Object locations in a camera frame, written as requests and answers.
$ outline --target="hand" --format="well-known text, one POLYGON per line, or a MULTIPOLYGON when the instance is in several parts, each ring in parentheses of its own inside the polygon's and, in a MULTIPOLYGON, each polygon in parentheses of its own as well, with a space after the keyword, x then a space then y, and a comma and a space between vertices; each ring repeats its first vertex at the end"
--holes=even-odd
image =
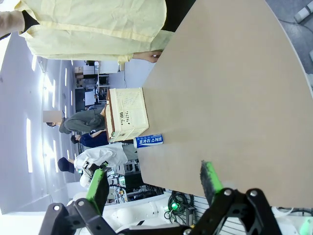
POLYGON ((159 59, 161 54, 162 54, 162 51, 159 51, 159 50, 136 52, 133 55, 133 59, 146 60, 151 63, 155 63, 159 59))

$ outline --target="cream-colored crate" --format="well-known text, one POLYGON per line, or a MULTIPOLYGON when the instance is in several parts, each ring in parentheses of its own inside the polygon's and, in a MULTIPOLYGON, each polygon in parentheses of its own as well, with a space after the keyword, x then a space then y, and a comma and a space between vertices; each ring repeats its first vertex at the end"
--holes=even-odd
POLYGON ((132 140, 149 128, 142 88, 109 89, 105 113, 110 142, 132 140))

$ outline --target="person in gray shirt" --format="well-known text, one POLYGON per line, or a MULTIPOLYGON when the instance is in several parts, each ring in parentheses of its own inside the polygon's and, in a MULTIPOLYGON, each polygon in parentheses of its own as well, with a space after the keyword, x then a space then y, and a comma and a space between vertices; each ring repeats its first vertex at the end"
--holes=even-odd
POLYGON ((61 133, 70 134, 76 132, 91 132, 105 129, 105 109, 93 109, 73 114, 69 118, 63 118, 62 122, 47 122, 48 126, 60 126, 61 133))

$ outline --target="beverage can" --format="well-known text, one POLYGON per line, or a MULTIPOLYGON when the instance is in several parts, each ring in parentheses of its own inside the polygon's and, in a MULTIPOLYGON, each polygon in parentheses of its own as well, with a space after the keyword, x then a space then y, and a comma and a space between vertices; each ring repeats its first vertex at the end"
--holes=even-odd
POLYGON ((140 136, 134 138, 135 148, 144 148, 154 145, 163 144, 162 134, 150 135, 150 136, 140 136))

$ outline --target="can lid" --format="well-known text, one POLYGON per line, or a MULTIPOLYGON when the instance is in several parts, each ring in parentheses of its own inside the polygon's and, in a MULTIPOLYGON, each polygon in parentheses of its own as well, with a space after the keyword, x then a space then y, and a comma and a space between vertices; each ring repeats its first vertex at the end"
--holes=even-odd
POLYGON ((137 139, 136 139, 136 137, 134 138, 134 148, 137 148, 137 139))

